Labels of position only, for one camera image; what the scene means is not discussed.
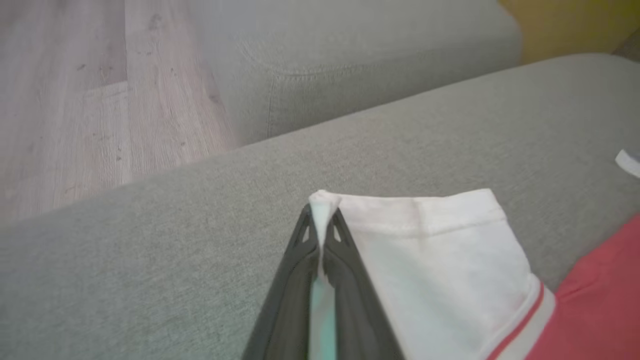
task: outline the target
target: wooden floor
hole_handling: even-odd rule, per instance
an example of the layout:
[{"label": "wooden floor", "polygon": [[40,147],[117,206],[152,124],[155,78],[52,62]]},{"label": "wooden floor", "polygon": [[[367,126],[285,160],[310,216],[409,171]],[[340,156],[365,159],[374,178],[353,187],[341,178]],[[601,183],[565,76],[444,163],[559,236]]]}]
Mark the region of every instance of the wooden floor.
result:
[{"label": "wooden floor", "polygon": [[184,1],[0,2],[0,225],[235,147]]}]

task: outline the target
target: sofa cushion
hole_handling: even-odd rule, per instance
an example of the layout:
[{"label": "sofa cushion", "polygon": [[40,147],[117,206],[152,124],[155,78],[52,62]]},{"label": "sofa cushion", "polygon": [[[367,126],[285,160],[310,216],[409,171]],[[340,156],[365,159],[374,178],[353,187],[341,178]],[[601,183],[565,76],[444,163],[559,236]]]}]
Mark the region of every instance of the sofa cushion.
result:
[{"label": "sofa cushion", "polygon": [[356,113],[0,230],[3,355],[237,359],[307,197],[491,188],[551,289],[640,211],[640,65],[536,63]]},{"label": "sofa cushion", "polygon": [[230,123],[263,140],[518,64],[495,0],[189,0]]}]

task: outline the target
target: white cloth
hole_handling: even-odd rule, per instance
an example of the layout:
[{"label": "white cloth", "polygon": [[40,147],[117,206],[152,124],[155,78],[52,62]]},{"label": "white cloth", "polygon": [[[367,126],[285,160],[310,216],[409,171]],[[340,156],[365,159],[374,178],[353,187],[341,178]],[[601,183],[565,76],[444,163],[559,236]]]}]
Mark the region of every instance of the white cloth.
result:
[{"label": "white cloth", "polygon": [[553,312],[489,189],[417,198],[321,190],[309,203],[321,242],[339,206],[407,360],[487,359],[532,318],[499,357],[524,358]]}]

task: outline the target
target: black plastic frame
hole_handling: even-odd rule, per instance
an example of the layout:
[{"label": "black plastic frame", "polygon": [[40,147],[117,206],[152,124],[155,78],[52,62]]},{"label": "black plastic frame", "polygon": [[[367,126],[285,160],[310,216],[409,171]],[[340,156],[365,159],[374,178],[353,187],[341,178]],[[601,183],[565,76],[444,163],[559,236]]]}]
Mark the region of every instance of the black plastic frame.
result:
[{"label": "black plastic frame", "polygon": [[[308,240],[303,241],[308,230]],[[280,261],[244,350],[244,360],[307,358],[311,284],[320,257],[307,204]],[[335,288],[337,359],[403,360],[401,348],[338,209],[324,244],[323,269]]]}]

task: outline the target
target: seam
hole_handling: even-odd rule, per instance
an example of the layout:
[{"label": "seam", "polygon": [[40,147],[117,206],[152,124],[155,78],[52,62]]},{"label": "seam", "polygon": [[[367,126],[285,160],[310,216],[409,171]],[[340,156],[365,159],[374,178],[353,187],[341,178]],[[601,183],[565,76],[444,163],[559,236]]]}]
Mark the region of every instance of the seam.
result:
[{"label": "seam", "polygon": [[[503,36],[501,36],[499,38],[493,38],[493,39],[490,39],[489,41],[484,41],[483,43],[485,45],[486,44],[496,45],[496,44],[500,44],[500,43],[504,43],[504,42],[512,42],[512,41],[513,41],[513,37],[512,36],[504,36],[503,35]],[[405,60],[407,58],[421,58],[421,57],[424,57],[427,54],[437,53],[437,52],[443,51],[443,50],[468,49],[470,45],[477,47],[477,44],[475,42],[474,43],[460,42],[458,44],[454,44],[454,45],[451,45],[451,46],[434,47],[432,49],[416,51],[416,52],[413,52],[413,53],[408,53],[408,54],[406,54],[404,56],[397,56],[397,57],[393,57],[393,58],[384,58],[384,59],[380,59],[378,61],[374,61],[374,62],[371,62],[371,63],[360,63],[360,64],[351,64],[351,65],[338,65],[338,66],[333,67],[333,68],[317,69],[317,70],[313,70],[313,71],[309,71],[309,72],[295,72],[295,71],[291,71],[291,70],[277,69],[273,65],[270,65],[270,64],[264,63],[261,60],[258,60],[251,53],[251,51],[250,51],[250,49],[248,47],[248,44],[245,41],[240,41],[239,42],[240,52],[242,53],[242,55],[244,57],[248,58],[250,61],[254,62],[257,65],[262,66],[263,68],[267,69],[268,71],[271,71],[272,73],[274,73],[274,74],[276,74],[278,76],[281,76],[281,77],[285,77],[285,78],[314,78],[316,76],[327,76],[327,75],[332,75],[332,74],[337,75],[337,74],[343,74],[343,73],[352,73],[352,72],[356,72],[358,70],[367,69],[367,68],[371,68],[371,67],[373,67],[373,68],[381,67],[381,66],[384,66],[387,62]]]},{"label": "seam", "polygon": [[276,85],[276,76],[271,79],[271,89],[269,90],[269,110],[267,111],[267,137],[271,137],[271,101],[273,100],[273,89]]}]

